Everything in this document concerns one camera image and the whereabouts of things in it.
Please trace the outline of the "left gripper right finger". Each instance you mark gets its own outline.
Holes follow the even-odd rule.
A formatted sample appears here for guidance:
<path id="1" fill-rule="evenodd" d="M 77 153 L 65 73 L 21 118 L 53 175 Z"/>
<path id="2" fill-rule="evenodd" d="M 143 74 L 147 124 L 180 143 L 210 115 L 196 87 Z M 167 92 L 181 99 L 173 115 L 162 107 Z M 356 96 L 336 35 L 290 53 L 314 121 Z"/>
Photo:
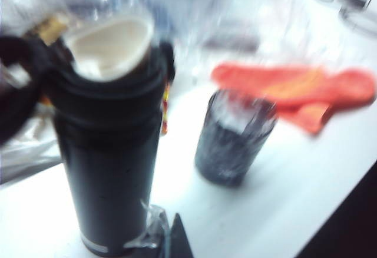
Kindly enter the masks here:
<path id="1" fill-rule="evenodd" d="M 160 247 L 160 254 L 158 256 L 167 258 L 194 257 L 179 213 L 174 215 L 172 226 L 165 231 L 164 239 Z"/>

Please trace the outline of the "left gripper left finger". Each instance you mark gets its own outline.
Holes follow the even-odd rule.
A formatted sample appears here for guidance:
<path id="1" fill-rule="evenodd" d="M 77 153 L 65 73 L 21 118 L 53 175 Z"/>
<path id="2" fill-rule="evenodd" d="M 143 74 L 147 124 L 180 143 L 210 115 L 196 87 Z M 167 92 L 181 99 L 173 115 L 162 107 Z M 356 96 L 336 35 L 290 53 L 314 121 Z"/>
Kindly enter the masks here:
<path id="1" fill-rule="evenodd" d="M 170 226 L 166 210 L 155 204 L 146 204 L 143 200 L 141 205 L 147 212 L 146 229 L 137 238 L 125 242 L 123 249 L 160 249 L 157 257 L 170 257 Z"/>

